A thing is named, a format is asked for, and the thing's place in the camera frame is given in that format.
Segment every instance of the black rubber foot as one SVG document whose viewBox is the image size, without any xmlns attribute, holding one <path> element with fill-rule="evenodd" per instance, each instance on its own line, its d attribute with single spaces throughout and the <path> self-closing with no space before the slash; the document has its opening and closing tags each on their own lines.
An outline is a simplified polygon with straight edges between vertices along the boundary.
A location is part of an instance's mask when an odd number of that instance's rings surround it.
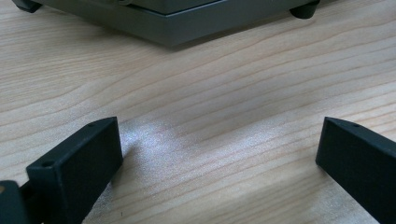
<svg viewBox="0 0 396 224">
<path fill-rule="evenodd" d="M 300 6 L 300 7 L 292 8 L 290 10 L 290 13 L 298 19 L 304 19 L 304 20 L 311 19 L 314 16 L 319 3 L 320 3 L 320 0 L 308 3 L 308 4 Z"/>
<path fill-rule="evenodd" d="M 12 1 L 20 10 L 27 11 L 30 13 L 36 12 L 41 7 L 41 4 L 30 0 L 12 0 Z"/>
</svg>

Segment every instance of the screw hole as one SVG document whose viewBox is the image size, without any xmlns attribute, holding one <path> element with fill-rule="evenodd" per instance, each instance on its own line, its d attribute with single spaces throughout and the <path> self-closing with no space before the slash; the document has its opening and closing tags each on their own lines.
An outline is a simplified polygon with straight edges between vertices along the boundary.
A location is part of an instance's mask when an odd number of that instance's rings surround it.
<svg viewBox="0 0 396 224">
<path fill-rule="evenodd" d="M 54 163 L 54 161 L 44 161 L 44 162 L 41 164 L 41 166 L 43 166 L 43 167 L 50 167 L 50 166 L 53 165 L 53 163 Z"/>
</svg>

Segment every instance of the gray device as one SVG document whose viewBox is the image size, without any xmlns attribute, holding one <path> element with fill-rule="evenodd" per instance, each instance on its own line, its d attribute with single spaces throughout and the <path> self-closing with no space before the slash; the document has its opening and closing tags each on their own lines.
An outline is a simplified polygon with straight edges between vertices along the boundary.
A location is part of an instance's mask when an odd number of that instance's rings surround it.
<svg viewBox="0 0 396 224">
<path fill-rule="evenodd" d="M 290 10 L 313 16 L 318 0 L 12 0 L 25 11 L 54 7 L 123 32 L 179 45 Z"/>
</svg>

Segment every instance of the wooden table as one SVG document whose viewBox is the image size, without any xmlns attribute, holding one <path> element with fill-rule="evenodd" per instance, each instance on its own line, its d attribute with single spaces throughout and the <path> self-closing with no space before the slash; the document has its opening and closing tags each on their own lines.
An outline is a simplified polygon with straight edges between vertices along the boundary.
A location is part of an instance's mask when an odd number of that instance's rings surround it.
<svg viewBox="0 0 396 224">
<path fill-rule="evenodd" d="M 325 116 L 396 139 L 396 1 L 172 49 L 0 6 L 0 179 L 117 116 L 124 164 L 86 223 L 375 223 L 315 156 Z"/>
</svg>

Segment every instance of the wood grain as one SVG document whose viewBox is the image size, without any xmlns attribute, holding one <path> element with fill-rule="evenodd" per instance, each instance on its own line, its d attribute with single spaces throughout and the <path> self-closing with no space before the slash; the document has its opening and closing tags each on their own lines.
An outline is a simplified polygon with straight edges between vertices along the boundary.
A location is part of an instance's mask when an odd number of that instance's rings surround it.
<svg viewBox="0 0 396 224">
<path fill-rule="evenodd" d="M 314 159 L 325 116 L 396 139 L 395 1 L 173 49 L 0 4 L 0 179 L 117 116 L 124 164 L 85 223 L 375 223 Z"/>
</svg>

